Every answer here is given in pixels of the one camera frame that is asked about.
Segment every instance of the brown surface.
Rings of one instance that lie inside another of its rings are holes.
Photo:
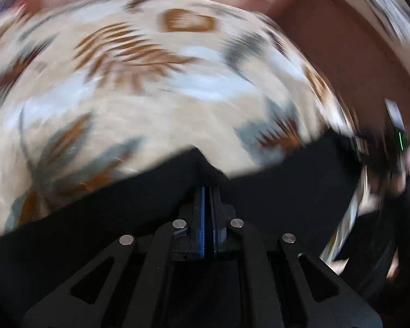
[[[384,99],[410,125],[410,74],[374,28],[344,0],[293,0],[268,15],[331,82],[360,126],[383,127]]]

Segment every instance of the black metal mount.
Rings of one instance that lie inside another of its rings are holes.
[[[262,234],[222,203],[218,188],[198,188],[177,220],[110,244],[33,306],[23,328],[164,327],[173,263],[192,260],[237,260],[242,327],[382,327],[292,234]]]
[[[353,138],[354,150],[360,162],[383,180],[402,173],[403,155],[410,146],[410,133],[406,132],[397,104],[386,99],[385,105],[383,134],[363,129],[358,130]]]

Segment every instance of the patterned fabric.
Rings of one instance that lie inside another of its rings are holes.
[[[233,176],[327,126],[352,131],[265,16],[205,0],[0,16],[0,234],[188,147]]]

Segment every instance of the beige blanket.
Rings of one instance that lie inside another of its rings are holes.
[[[351,131],[327,83],[264,16],[206,0],[0,16],[0,234],[184,148],[233,176],[328,126]]]

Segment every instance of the screw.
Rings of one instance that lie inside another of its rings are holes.
[[[282,240],[286,243],[294,243],[296,242],[296,237],[291,233],[283,234]]]
[[[172,223],[172,226],[176,229],[185,228],[186,225],[187,225],[187,222],[185,222],[183,219],[175,219]]]
[[[121,236],[119,240],[121,245],[130,245],[132,244],[133,241],[134,241],[134,237],[129,234],[125,234]]]
[[[244,222],[240,218],[234,218],[234,219],[231,220],[230,223],[234,228],[241,228],[241,227],[244,226]]]

